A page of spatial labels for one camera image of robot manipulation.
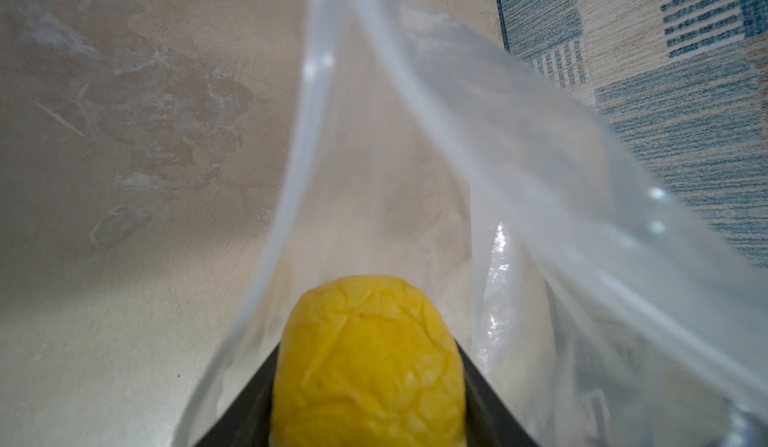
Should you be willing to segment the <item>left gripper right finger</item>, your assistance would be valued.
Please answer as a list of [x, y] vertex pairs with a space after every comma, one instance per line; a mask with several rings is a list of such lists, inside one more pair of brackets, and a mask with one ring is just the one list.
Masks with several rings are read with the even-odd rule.
[[465, 431], [468, 447], [538, 447], [488, 384], [464, 349]]

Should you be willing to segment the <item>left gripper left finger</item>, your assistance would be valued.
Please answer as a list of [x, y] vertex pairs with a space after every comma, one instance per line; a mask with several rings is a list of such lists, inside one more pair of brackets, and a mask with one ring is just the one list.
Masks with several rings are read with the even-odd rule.
[[194, 446], [270, 445], [272, 395], [279, 347], [280, 344], [277, 344], [223, 416]]

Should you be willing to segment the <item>yellow lemon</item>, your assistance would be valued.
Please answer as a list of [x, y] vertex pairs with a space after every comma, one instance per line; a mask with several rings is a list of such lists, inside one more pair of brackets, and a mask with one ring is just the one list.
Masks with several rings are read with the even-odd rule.
[[304, 293], [283, 330], [272, 446], [464, 446], [458, 346], [419, 289], [349, 276]]

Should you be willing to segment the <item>clear zip top bag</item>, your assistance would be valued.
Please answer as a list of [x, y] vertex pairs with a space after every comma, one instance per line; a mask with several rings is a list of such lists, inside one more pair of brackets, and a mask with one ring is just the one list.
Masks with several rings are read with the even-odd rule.
[[767, 442], [767, 0], [308, 0], [272, 233], [173, 442], [307, 290], [420, 287], [538, 446]]

